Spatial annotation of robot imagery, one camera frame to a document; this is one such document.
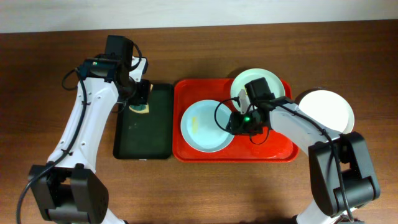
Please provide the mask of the yellow green sponge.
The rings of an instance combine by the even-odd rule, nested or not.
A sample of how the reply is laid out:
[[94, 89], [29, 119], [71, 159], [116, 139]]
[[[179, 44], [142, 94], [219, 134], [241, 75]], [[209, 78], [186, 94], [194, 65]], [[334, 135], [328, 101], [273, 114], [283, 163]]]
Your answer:
[[147, 101], [146, 105], [129, 105], [129, 109], [135, 113], [146, 114], [146, 113], [149, 113], [149, 103]]

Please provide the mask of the light blue plate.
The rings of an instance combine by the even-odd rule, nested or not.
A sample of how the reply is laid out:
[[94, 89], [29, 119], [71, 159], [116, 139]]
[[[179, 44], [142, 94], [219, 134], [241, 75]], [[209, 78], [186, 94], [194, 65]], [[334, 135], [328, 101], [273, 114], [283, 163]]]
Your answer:
[[182, 115], [180, 130], [184, 141], [200, 152], [218, 152], [226, 148], [234, 136], [226, 129], [231, 110], [215, 100], [201, 100], [190, 105]]

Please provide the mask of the white plate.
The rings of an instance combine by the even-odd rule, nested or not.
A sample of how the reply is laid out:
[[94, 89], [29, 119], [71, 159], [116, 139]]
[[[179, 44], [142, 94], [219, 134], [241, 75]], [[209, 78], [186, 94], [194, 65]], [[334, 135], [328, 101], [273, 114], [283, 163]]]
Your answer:
[[299, 94], [295, 102], [305, 114], [330, 129], [347, 134], [354, 128], [351, 105], [335, 92], [313, 88]]

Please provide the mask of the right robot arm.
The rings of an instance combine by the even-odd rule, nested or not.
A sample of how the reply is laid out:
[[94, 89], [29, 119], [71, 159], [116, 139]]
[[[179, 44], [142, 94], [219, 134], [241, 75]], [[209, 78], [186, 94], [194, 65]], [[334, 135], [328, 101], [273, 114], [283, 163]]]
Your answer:
[[313, 201], [293, 223], [359, 223], [353, 212], [379, 198], [373, 162], [359, 133], [343, 134], [322, 125], [288, 97], [275, 97], [265, 78], [245, 84], [231, 101], [239, 111], [230, 115], [226, 132], [253, 137], [267, 128], [308, 156]]

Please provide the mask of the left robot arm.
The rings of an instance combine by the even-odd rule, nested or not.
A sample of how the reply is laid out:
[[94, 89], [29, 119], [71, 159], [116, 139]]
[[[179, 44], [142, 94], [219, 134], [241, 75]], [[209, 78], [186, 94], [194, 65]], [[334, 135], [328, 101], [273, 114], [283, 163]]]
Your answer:
[[33, 165], [19, 197], [34, 195], [45, 221], [55, 223], [124, 223], [109, 209], [109, 192], [96, 176], [96, 158], [103, 131], [114, 105], [136, 113], [149, 110], [149, 80], [142, 78], [148, 62], [132, 40], [109, 35], [102, 54], [72, 69], [78, 84], [72, 113], [63, 135], [44, 165]]

